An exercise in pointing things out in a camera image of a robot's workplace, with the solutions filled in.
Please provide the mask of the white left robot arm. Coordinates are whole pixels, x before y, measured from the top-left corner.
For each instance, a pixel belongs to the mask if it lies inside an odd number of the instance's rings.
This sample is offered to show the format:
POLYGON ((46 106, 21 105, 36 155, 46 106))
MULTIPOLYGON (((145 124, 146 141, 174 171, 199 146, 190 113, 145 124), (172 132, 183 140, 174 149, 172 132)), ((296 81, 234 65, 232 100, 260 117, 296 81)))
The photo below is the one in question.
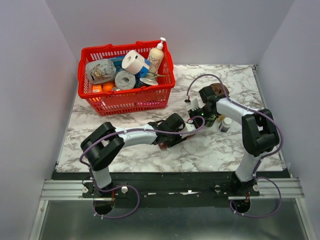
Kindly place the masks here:
POLYGON ((121 149, 135 145, 170 148, 185 141, 195 129, 192 120, 184 122, 177 113, 165 120, 140 126, 139 131, 115 127, 110 122, 103 123, 80 144, 96 182, 93 191, 101 198, 110 194, 112 178, 109 165, 121 149))

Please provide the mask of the green pill bottle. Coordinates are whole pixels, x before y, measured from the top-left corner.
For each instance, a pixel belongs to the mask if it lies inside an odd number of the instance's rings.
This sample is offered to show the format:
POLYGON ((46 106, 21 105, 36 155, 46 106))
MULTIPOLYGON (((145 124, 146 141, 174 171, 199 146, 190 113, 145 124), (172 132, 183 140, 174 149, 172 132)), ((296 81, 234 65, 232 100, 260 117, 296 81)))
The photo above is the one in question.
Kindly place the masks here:
POLYGON ((214 122, 216 120, 216 116, 213 115, 211 117, 207 117, 206 120, 205 120, 205 126, 210 128, 213 126, 214 122))

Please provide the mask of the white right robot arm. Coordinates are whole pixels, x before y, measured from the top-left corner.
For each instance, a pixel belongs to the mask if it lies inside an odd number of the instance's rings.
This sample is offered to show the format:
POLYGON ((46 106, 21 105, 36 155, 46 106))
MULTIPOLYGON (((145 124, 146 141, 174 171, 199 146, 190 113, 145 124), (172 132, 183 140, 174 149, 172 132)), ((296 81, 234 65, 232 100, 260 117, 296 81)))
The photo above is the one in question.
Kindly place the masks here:
POLYGON ((241 125, 244 155, 241 163, 234 171, 230 181, 230 191, 241 196, 248 187, 254 184, 255 174, 263 156, 270 153, 280 143, 277 128, 270 110, 255 110, 233 101, 227 94, 217 94, 214 86, 206 86, 199 91, 203 107, 199 107, 196 98, 190 103, 188 114, 191 118, 202 116, 205 124, 210 127, 216 118, 224 115, 241 125))

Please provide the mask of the red weekly pill organizer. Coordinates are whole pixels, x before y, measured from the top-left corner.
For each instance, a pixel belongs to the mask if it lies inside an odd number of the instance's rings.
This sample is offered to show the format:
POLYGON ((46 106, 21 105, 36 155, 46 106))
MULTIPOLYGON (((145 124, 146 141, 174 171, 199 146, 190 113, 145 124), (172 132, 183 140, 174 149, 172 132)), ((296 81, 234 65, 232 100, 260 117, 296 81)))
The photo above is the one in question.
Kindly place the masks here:
POLYGON ((182 137, 181 135, 177 135, 177 134, 170 135, 169 137, 167 137, 163 141, 160 141, 158 143, 158 146, 161 150, 169 149, 169 148, 172 148, 172 147, 192 138, 194 135, 189 135, 186 137, 182 137))

